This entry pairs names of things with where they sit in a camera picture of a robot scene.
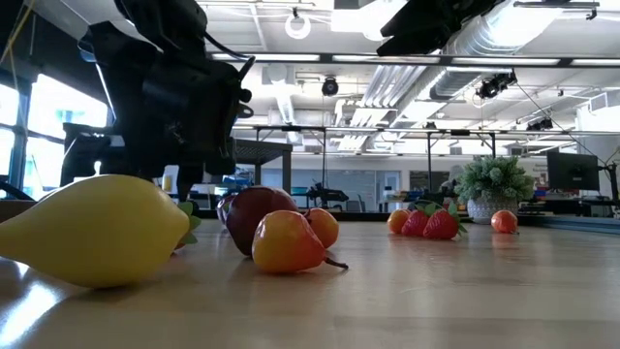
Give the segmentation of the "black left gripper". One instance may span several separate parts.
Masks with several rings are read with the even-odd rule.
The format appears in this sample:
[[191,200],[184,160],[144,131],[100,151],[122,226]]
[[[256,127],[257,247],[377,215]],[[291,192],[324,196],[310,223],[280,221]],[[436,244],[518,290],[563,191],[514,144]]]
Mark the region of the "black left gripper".
[[208,58],[203,22],[148,24],[145,40],[111,22],[89,28],[89,49],[112,106],[114,131],[130,167],[156,177],[177,165],[177,194],[186,202],[203,171],[229,175],[236,165],[231,135],[252,98],[244,73]]

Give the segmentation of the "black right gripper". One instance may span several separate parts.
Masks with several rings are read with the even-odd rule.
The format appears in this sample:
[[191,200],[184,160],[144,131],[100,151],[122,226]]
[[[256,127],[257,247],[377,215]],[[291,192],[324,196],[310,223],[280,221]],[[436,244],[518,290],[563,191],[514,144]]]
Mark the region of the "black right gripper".
[[410,0],[387,23],[379,56],[427,54],[441,48],[464,23],[489,11],[489,0]]

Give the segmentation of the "small orange toy fruit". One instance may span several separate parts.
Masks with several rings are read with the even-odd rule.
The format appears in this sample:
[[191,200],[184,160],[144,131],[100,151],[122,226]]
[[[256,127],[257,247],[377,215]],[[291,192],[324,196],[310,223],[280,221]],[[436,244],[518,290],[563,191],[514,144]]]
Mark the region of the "small orange toy fruit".
[[330,212],[322,208],[310,208],[305,214],[307,222],[324,248],[330,248],[339,235],[339,223]]

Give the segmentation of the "red toy strawberry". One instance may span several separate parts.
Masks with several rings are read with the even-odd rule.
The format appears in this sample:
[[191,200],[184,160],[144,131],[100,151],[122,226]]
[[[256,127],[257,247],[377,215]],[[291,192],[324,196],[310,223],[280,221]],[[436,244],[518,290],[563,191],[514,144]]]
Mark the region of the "red toy strawberry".
[[467,233],[460,222],[457,205],[450,203],[447,208],[436,208],[427,220],[422,235],[429,239],[454,239]]
[[178,250],[188,244],[195,244],[198,242],[194,236],[194,231],[199,227],[202,220],[195,216],[194,213],[199,210],[198,205],[193,201],[179,202],[177,206],[188,216],[189,229],[187,233],[181,238],[175,249]]
[[428,219],[429,216],[423,210],[411,211],[401,228],[401,234],[405,237],[422,238]]

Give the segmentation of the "gray perforated metal riser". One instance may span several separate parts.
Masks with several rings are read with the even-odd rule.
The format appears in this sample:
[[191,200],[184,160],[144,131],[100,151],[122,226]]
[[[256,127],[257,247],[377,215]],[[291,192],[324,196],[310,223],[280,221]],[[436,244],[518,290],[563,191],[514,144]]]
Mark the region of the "gray perforated metal riser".
[[[94,163],[121,155],[124,142],[112,127],[93,127],[82,124],[64,123],[64,159],[60,172],[60,185],[65,186],[76,177],[91,176],[95,173]],[[261,185],[262,165],[282,159],[281,187],[291,193],[293,147],[286,143],[269,143],[237,139],[235,144],[236,163],[253,165],[254,183]]]

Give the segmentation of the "yellow toy lemon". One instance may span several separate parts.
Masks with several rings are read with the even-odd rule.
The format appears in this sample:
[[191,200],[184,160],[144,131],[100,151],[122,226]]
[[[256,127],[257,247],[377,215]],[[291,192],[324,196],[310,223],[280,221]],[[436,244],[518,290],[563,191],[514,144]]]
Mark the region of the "yellow toy lemon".
[[92,289],[138,283],[170,258],[191,220],[150,181],[122,174],[64,186],[0,224],[0,257]]

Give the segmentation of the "person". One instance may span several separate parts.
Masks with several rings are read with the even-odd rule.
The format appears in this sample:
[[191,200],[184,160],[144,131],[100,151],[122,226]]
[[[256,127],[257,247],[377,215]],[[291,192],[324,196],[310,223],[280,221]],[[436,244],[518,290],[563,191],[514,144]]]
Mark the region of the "person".
[[459,178],[464,172],[461,165],[454,165],[449,170],[449,178],[440,185],[440,194],[443,199],[441,204],[448,206],[450,202],[454,202],[458,198],[458,194],[455,191],[456,186],[459,184]]

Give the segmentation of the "black overhead light bar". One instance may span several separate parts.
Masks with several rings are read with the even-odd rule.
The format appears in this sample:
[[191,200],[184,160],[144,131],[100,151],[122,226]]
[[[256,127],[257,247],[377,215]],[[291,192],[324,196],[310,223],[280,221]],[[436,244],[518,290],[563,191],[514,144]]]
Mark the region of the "black overhead light bar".
[[526,56],[526,55],[446,55],[414,54],[379,56],[370,53],[245,53],[257,63],[309,63],[351,65],[411,65],[440,67],[531,68],[531,69],[620,69],[620,57]]

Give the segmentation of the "green potted plant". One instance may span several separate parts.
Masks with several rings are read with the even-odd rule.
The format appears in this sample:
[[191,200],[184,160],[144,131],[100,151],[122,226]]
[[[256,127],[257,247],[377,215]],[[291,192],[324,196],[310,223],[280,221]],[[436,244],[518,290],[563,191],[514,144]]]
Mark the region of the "green potted plant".
[[516,157],[477,156],[464,166],[455,193],[474,223],[488,225],[497,211],[517,213],[533,197],[534,179]]

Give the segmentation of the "yellow orange toy peach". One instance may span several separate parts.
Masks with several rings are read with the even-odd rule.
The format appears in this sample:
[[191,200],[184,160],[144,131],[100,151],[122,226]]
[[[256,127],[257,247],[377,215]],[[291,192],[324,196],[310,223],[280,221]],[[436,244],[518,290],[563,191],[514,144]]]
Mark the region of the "yellow orange toy peach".
[[410,213],[411,212],[406,208],[400,208],[393,211],[387,220],[389,231],[392,234],[400,235],[402,227],[407,222]]

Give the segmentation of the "orange red toy tomato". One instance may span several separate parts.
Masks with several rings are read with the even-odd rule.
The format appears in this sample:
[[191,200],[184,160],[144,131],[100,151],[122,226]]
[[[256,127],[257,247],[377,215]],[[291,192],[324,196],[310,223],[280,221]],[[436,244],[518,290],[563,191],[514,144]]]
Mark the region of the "orange red toy tomato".
[[509,210],[498,210],[491,217],[491,227],[500,234],[516,234],[518,232],[518,219]]

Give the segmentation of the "black monitor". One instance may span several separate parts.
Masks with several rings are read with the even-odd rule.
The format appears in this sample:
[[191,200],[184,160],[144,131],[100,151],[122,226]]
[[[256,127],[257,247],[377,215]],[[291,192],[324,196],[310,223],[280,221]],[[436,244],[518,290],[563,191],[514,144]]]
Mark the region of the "black monitor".
[[562,190],[600,189],[598,158],[594,155],[548,152],[549,187]]

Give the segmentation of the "silver ventilation duct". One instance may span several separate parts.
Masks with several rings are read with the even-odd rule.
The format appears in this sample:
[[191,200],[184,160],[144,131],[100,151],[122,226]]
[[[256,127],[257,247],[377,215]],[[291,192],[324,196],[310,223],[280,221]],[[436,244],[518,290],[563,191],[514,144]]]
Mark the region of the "silver ventilation duct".
[[[516,7],[505,0],[483,16],[472,19],[442,48],[447,55],[513,55],[525,47],[560,15],[562,9]],[[477,79],[477,72],[454,71],[452,67],[426,70],[434,85],[431,100],[446,101]]]

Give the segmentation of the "black background rig frame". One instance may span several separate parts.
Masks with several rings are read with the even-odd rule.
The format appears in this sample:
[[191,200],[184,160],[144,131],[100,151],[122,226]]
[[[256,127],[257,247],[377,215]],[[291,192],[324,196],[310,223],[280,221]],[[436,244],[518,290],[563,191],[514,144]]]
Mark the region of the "black background rig frame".
[[[333,156],[405,156],[405,153],[387,153],[384,151],[383,155],[380,154],[381,151],[375,150],[363,150],[361,147],[352,148],[349,150],[337,150],[335,152],[327,151],[328,146],[328,134],[338,134],[342,133],[345,136],[364,136],[370,137],[375,134],[382,133],[396,133],[396,134],[422,134],[426,138],[427,142],[427,150],[426,157],[428,160],[428,171],[431,170],[431,157],[432,157],[432,144],[431,140],[432,136],[451,136],[457,138],[466,138],[473,136],[488,136],[490,138],[490,143],[488,143],[488,147],[491,149],[492,157],[496,157],[496,136],[498,134],[504,133],[504,131],[497,130],[468,130],[468,129],[398,129],[398,128],[361,128],[361,127],[324,127],[324,126],[301,126],[301,125],[276,125],[276,126],[267,126],[267,125],[240,125],[233,126],[232,129],[234,131],[242,131],[242,130],[252,130],[256,132],[256,142],[263,143],[261,139],[261,131],[266,130],[268,134],[271,135],[272,132],[278,131],[281,133],[289,133],[293,132],[296,134],[308,133],[311,135],[315,135],[315,133],[321,133],[323,135],[322,138],[318,138],[318,142],[321,146],[321,151],[301,151],[297,152],[298,155],[317,155],[322,157],[323,167],[322,167],[322,181],[325,181],[326,178],[326,157],[329,153]],[[282,150],[282,155],[279,157],[282,158],[282,189],[286,192],[291,193],[292,188],[292,157],[295,153],[293,151],[293,146],[288,146],[286,149]]]

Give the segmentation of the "black aluminium table frame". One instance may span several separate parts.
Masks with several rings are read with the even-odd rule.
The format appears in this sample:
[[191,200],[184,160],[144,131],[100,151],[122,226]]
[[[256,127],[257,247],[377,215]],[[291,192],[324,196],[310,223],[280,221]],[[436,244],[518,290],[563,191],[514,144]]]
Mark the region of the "black aluminium table frame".
[[[335,211],[334,218],[342,222],[384,222],[388,213]],[[599,233],[620,236],[620,220],[614,218],[554,216],[554,215],[518,215],[519,227],[538,227],[585,233]]]

